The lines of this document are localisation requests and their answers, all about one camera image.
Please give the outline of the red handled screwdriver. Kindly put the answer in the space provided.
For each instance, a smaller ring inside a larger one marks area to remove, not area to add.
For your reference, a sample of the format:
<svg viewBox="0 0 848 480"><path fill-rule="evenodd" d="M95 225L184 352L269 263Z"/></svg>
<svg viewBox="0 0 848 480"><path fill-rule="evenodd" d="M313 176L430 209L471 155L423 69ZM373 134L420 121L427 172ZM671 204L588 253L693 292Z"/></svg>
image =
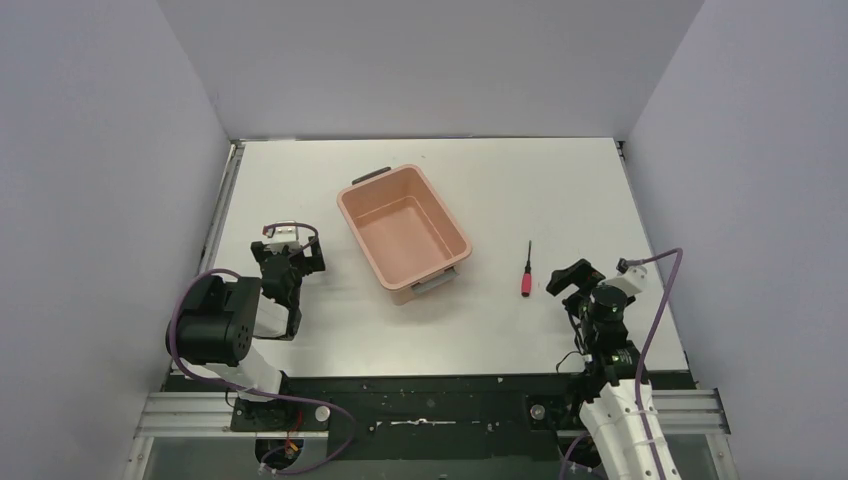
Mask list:
<svg viewBox="0 0 848 480"><path fill-rule="evenodd" d="M532 241L528 241L527 255L524 265L524 272L521 279L520 294L523 298L527 298L532 292Z"/></svg>

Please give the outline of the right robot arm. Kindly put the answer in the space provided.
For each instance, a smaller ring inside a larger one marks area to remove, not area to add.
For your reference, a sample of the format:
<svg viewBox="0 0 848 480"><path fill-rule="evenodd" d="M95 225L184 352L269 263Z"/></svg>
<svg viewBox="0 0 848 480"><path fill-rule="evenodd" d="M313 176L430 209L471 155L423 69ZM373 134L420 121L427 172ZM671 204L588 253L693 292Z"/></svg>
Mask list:
<svg viewBox="0 0 848 480"><path fill-rule="evenodd" d="M584 362L571 393L571 414L586 430L593 457L610 479L677 479L653 401L643 349L630 339L625 310L645 285L646 269L620 261L605 277L586 259L552 272L546 286L563 306Z"/></svg>

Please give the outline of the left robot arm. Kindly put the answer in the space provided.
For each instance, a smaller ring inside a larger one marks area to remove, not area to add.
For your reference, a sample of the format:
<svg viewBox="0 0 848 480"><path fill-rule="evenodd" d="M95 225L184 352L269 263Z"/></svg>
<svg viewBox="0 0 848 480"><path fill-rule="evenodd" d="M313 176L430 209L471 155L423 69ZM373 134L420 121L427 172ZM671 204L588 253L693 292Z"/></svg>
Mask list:
<svg viewBox="0 0 848 480"><path fill-rule="evenodd" d="M303 279L326 270L320 241L254 241L259 275L226 281L214 269L189 287L166 333L166 349L181 364L204 367L214 384L249 402L279 401L286 374L253 346L255 339L291 341L302 321Z"/></svg>

